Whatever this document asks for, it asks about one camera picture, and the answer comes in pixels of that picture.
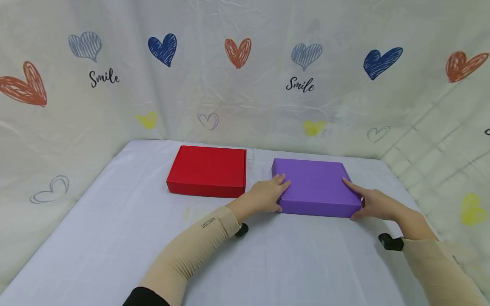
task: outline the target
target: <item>beige arm sleeve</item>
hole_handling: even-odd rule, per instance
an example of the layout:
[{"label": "beige arm sleeve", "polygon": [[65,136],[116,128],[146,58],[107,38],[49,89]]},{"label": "beige arm sleeve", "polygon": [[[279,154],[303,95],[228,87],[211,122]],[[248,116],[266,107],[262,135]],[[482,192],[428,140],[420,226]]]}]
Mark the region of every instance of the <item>beige arm sleeve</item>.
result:
[{"label": "beige arm sleeve", "polygon": [[187,282],[240,225],[222,206],[175,237],[158,255],[139,286],[153,290],[171,306],[180,306]]},{"label": "beige arm sleeve", "polygon": [[405,258],[431,306],[488,306],[443,243],[432,239],[404,242]]}]

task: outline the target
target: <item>heart drawing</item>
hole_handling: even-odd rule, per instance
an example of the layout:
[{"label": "heart drawing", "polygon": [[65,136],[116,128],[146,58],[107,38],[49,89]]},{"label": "heart drawing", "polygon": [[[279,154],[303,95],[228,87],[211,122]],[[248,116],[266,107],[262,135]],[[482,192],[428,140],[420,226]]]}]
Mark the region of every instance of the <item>heart drawing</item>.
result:
[{"label": "heart drawing", "polygon": [[208,130],[212,131],[218,126],[220,118],[215,113],[211,113],[209,116],[204,114],[197,115],[197,120],[201,122]]},{"label": "heart drawing", "polygon": [[318,121],[317,123],[313,123],[313,121],[306,120],[303,123],[303,129],[305,130],[306,135],[313,137],[323,130],[325,124],[325,121]]},{"label": "heart drawing", "polygon": [[386,52],[383,56],[378,50],[371,50],[364,59],[364,70],[371,80],[374,81],[380,74],[391,67],[403,53],[403,48],[396,47]]},{"label": "heart drawing", "polygon": [[142,115],[136,114],[136,119],[138,122],[148,130],[151,130],[155,127],[156,125],[156,113],[155,112],[149,112],[146,117]]},{"label": "heart drawing", "polygon": [[463,198],[460,210],[461,223],[473,226],[488,220],[489,212],[480,207],[480,197],[476,193],[468,193]]},{"label": "heart drawing", "polygon": [[172,33],[167,34],[162,42],[158,38],[150,37],[148,39],[148,49],[160,62],[170,67],[177,50],[177,38]]},{"label": "heart drawing", "polygon": [[323,51],[320,44],[312,44],[308,48],[305,44],[297,44],[291,52],[291,59],[303,68],[303,71],[316,61]]},{"label": "heart drawing", "polygon": [[242,40],[238,48],[237,44],[232,39],[227,38],[224,41],[224,50],[226,51],[226,55],[228,55],[228,59],[236,69],[240,69],[243,67],[243,65],[245,65],[251,49],[252,41],[250,38],[245,38]]},{"label": "heart drawing", "polygon": [[97,54],[102,49],[102,40],[94,32],[84,32],[80,37],[68,36],[68,45],[76,57],[90,58],[97,62]]},{"label": "heart drawing", "polygon": [[375,127],[369,129],[367,132],[367,139],[372,142],[378,142],[383,139],[390,132],[391,128],[389,126],[384,126],[379,130]]},{"label": "heart drawing", "polygon": [[26,82],[12,76],[0,77],[0,92],[22,103],[45,107],[48,97],[39,71],[31,62],[24,62]]},{"label": "heart drawing", "polygon": [[454,52],[447,59],[446,74],[450,83],[466,78],[477,70],[488,59],[488,53],[481,53],[466,61],[466,54],[462,51]]},{"label": "heart drawing", "polygon": [[29,202],[32,204],[41,204],[56,201],[63,197],[70,188],[70,181],[64,175],[58,175],[51,180],[49,190],[40,191],[33,195]]}]

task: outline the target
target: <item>left hand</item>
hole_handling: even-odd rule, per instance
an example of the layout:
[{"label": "left hand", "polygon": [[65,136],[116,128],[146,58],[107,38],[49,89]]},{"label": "left hand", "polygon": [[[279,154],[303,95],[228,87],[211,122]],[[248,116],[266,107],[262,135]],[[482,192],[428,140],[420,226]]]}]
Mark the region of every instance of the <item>left hand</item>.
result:
[{"label": "left hand", "polygon": [[291,184],[287,181],[283,184],[283,174],[276,174],[270,181],[255,183],[250,191],[242,194],[238,199],[226,205],[236,216],[238,223],[247,219],[256,212],[280,212],[282,208],[277,204],[277,199]]},{"label": "left hand", "polygon": [[277,199],[289,187],[291,181],[283,184],[286,176],[276,174],[270,181],[259,181],[255,183],[249,192],[244,194],[250,205],[254,206],[256,212],[281,212],[282,208],[277,204]]}]

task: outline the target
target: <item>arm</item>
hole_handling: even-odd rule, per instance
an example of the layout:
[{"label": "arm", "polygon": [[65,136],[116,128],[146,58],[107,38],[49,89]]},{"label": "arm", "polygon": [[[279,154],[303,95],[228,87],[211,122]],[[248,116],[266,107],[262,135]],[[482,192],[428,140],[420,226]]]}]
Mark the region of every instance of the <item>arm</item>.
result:
[{"label": "arm", "polygon": [[379,190],[365,189],[345,179],[344,183],[363,198],[363,208],[353,214],[353,220],[371,216],[398,224],[404,236],[403,254],[431,306],[488,306],[421,213]]},{"label": "arm", "polygon": [[421,213],[411,211],[395,221],[405,237],[405,259],[430,305],[488,305],[473,280],[437,240]]},{"label": "arm", "polygon": [[192,275],[247,217],[281,210],[276,201],[290,184],[282,184],[284,177],[257,182],[249,192],[184,230],[158,255],[139,287],[152,290],[171,306],[180,306]]}]

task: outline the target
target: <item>orange heart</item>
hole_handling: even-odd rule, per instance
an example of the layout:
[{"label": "orange heart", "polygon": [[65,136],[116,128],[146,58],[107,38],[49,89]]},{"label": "orange heart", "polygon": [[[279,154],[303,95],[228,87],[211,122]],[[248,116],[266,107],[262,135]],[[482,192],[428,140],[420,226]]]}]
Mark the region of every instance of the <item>orange heart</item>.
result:
[{"label": "orange heart", "polygon": [[461,81],[477,70],[489,57],[488,53],[481,53],[466,61],[463,51],[451,54],[446,63],[446,74],[450,83]]},{"label": "orange heart", "polygon": [[245,38],[240,43],[240,47],[237,48],[237,44],[232,40],[227,38],[224,41],[224,49],[226,54],[230,59],[230,62],[237,68],[240,69],[245,65],[248,56],[250,55],[250,49],[252,48],[252,41],[250,38]]},{"label": "orange heart", "polygon": [[36,67],[28,61],[24,62],[25,80],[12,76],[0,77],[0,92],[22,103],[45,107],[48,103],[43,80]]}]

